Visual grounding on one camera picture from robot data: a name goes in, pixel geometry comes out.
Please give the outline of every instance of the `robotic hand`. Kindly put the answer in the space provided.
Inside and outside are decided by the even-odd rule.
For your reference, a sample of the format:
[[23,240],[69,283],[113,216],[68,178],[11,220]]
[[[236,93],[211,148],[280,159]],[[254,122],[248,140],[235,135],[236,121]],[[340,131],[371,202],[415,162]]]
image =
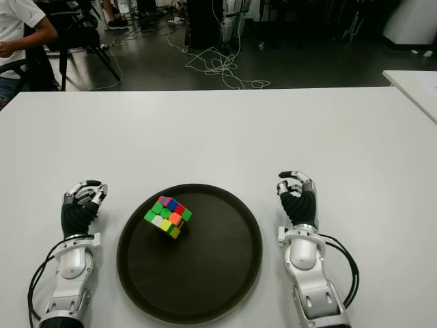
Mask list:
[[[85,310],[91,303],[91,295],[96,287],[96,263],[99,262],[96,258],[101,250],[100,233],[89,235],[88,228],[97,217],[107,192],[108,186],[105,184],[87,180],[76,183],[65,193],[61,212],[65,239],[49,252],[46,261],[33,276],[29,288],[31,327],[31,314],[40,319],[39,328],[84,327]],[[56,287],[45,313],[39,317],[32,305],[33,289],[52,258],[59,263],[55,272]]]
[[[340,301],[333,283],[326,278],[324,272],[326,244],[333,244],[326,243],[321,237],[325,235],[318,234],[314,181],[299,171],[281,172],[279,177],[292,178],[300,182],[289,186],[288,182],[283,180],[277,185],[282,206],[291,223],[290,227],[279,227],[278,242],[281,247],[284,244],[288,245],[285,251],[285,271],[293,283],[293,300],[300,326],[350,328],[345,305]],[[350,261],[352,257],[348,252],[347,254]],[[358,273],[354,261],[352,267],[353,272]]]

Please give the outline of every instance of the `chair leg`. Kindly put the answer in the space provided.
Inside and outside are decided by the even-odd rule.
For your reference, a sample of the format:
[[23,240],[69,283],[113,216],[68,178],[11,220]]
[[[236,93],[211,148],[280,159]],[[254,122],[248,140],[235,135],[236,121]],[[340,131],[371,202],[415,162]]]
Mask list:
[[67,84],[67,59],[68,49],[62,49],[59,56],[59,72],[62,75],[61,91],[66,90]]
[[111,58],[109,58],[109,56],[107,55],[107,53],[106,53],[106,51],[104,51],[104,50],[101,50],[102,51],[102,55],[103,55],[103,57],[109,62],[109,63],[111,63]]
[[114,71],[110,63],[107,62],[106,59],[103,57],[101,50],[94,46],[92,46],[91,49],[93,49],[93,52],[97,55],[97,57],[99,57],[100,61],[108,68],[109,72],[111,72],[111,74],[117,79],[117,81],[120,81],[120,77],[118,76],[116,71]]

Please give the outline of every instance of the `white shirt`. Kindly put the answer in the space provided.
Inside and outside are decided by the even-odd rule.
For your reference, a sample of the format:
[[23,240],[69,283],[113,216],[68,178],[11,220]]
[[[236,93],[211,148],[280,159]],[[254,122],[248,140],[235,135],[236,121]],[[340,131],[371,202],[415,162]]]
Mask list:
[[[46,15],[32,0],[0,0],[0,42],[18,40],[25,35],[25,24],[34,28]],[[0,66],[26,58],[24,50],[9,58],[0,57]],[[19,79],[15,72],[4,72],[1,77]]]

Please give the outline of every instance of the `black machine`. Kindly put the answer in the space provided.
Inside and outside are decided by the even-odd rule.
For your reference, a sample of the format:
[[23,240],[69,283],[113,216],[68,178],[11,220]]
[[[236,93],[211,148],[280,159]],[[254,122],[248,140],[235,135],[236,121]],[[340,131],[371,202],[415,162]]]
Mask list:
[[190,20],[187,31],[189,46],[208,48],[217,45],[221,36],[219,22],[223,20],[223,0],[187,0],[187,6]]
[[139,24],[142,29],[147,29],[152,24],[150,16],[155,16],[156,14],[156,2],[155,0],[137,0],[137,5]]

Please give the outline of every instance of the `rubik's cube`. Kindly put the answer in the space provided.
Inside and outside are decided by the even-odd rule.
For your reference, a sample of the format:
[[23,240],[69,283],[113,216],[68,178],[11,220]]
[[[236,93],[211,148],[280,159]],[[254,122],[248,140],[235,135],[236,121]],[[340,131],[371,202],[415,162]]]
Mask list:
[[144,219],[176,239],[192,213],[173,198],[160,196]]

